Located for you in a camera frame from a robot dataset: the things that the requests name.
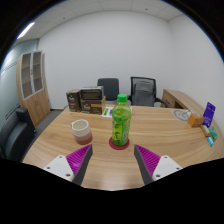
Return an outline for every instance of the yellow object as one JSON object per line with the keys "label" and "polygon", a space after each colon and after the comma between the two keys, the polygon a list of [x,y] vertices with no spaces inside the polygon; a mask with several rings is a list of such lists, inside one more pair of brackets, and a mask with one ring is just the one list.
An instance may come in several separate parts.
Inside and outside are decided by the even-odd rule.
{"label": "yellow object", "polygon": [[210,137],[211,133],[210,133],[210,131],[208,130],[208,128],[207,128],[206,125],[201,125],[201,129],[202,129],[202,131],[204,132],[204,134],[205,134],[206,137]]}
{"label": "yellow object", "polygon": [[191,113],[187,123],[191,127],[200,127],[203,121],[204,121],[204,117],[201,117],[198,114]]}

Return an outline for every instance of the white wall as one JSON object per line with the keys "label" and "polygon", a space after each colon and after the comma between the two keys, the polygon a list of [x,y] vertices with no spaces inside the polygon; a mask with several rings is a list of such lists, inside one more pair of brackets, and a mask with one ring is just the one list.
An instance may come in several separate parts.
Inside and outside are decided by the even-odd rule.
{"label": "white wall", "polygon": [[67,105],[66,92],[117,77],[130,94],[131,76],[157,81],[157,96],[172,88],[173,46],[168,22],[135,12],[110,11],[78,17],[43,36],[50,107]]}
{"label": "white wall", "polygon": [[157,80],[163,89],[180,90],[201,106],[216,106],[214,119],[224,133],[224,67],[206,34],[188,17],[169,22],[135,12],[101,12],[75,18],[39,41],[46,55],[46,81],[52,109],[67,104],[65,93],[118,77],[130,94],[130,76]]}
{"label": "white wall", "polygon": [[202,107],[216,106],[214,119],[224,133],[224,66],[221,56],[208,36],[186,16],[172,19],[170,28],[176,61],[176,84]]}

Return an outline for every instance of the wooden cabinet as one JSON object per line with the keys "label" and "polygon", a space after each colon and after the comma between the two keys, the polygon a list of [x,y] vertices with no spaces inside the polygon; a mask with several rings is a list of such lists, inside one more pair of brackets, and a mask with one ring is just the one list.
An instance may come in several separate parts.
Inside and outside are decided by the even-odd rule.
{"label": "wooden cabinet", "polygon": [[42,72],[41,51],[22,54],[16,67],[17,92],[21,108],[27,108],[34,126],[50,113]]}

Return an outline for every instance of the ceiling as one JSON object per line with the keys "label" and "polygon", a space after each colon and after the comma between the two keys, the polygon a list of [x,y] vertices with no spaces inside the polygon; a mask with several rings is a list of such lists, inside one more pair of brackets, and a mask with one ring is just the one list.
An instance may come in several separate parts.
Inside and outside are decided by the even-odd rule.
{"label": "ceiling", "polygon": [[161,0],[67,0],[42,13],[25,36],[14,42],[38,39],[55,27],[71,19],[103,11],[132,11],[145,13],[169,21],[183,15],[181,11]]}

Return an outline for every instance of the black office chair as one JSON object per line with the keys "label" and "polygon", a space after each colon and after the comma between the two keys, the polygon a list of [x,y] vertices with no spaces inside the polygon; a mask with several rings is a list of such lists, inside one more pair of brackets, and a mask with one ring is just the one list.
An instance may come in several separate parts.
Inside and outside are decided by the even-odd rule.
{"label": "black office chair", "polygon": [[167,108],[167,103],[156,97],[156,80],[144,77],[131,77],[131,105],[154,107],[160,102]]}
{"label": "black office chair", "polygon": [[119,79],[117,78],[100,78],[97,86],[104,87],[104,95],[106,96],[106,103],[116,104],[117,95],[119,94]]}
{"label": "black office chair", "polygon": [[6,120],[0,132],[1,157],[22,162],[35,132],[28,110],[17,108]]}

